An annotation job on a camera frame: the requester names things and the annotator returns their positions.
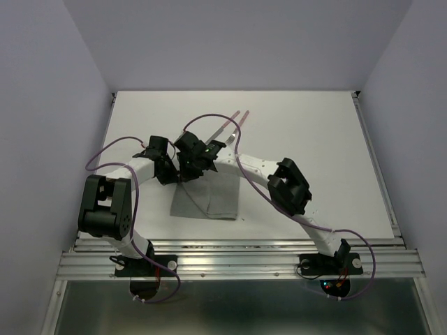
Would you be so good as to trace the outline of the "grey cloth napkin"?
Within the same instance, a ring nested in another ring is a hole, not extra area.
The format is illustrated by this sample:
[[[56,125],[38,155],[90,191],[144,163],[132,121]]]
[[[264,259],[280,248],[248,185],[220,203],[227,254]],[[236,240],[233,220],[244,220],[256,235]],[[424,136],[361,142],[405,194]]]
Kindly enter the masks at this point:
[[[198,179],[176,185],[170,215],[234,221],[239,211],[239,195],[237,175],[207,171]]]

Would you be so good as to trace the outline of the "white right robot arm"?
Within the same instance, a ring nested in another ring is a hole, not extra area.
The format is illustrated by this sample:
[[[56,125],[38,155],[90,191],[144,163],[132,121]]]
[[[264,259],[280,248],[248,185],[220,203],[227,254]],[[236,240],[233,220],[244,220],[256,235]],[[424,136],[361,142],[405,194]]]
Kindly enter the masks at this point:
[[[321,264],[325,270],[337,272],[346,265],[351,249],[348,242],[329,227],[310,223],[304,217],[312,194],[308,181],[293,160],[262,160],[241,154],[223,142],[212,140],[206,144],[188,131],[178,137],[174,146],[178,150],[179,173],[183,181],[197,179],[206,171],[246,179],[268,204],[302,227],[322,255]]]

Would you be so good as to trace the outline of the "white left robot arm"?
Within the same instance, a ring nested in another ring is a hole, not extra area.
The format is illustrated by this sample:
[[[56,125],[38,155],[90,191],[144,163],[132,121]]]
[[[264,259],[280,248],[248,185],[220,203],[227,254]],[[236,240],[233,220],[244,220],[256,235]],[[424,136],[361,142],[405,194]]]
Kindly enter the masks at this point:
[[[165,137],[151,136],[128,163],[115,163],[117,169],[106,175],[89,175],[82,194],[78,230],[107,241],[141,275],[154,270],[156,259],[152,243],[135,231],[139,185],[150,179],[163,186],[179,181],[169,144]]]

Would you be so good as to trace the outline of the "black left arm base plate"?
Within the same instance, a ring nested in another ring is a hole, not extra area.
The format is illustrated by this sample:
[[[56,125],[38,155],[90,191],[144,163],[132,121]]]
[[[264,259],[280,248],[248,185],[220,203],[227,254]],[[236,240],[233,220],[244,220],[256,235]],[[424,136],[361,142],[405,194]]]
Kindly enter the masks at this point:
[[[115,276],[118,278],[155,277],[157,267],[145,259],[126,258],[122,255],[112,255],[109,260],[115,264]],[[155,255],[155,262],[168,267],[169,262],[177,263],[177,256]]]

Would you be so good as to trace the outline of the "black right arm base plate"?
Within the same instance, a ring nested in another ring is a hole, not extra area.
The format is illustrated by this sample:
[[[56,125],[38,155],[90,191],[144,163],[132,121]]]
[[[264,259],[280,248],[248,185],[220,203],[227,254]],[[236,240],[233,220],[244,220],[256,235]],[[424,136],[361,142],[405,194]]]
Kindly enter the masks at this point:
[[[320,253],[298,256],[295,271],[304,277],[361,275],[364,273],[358,253],[348,253],[342,258],[329,257]]]

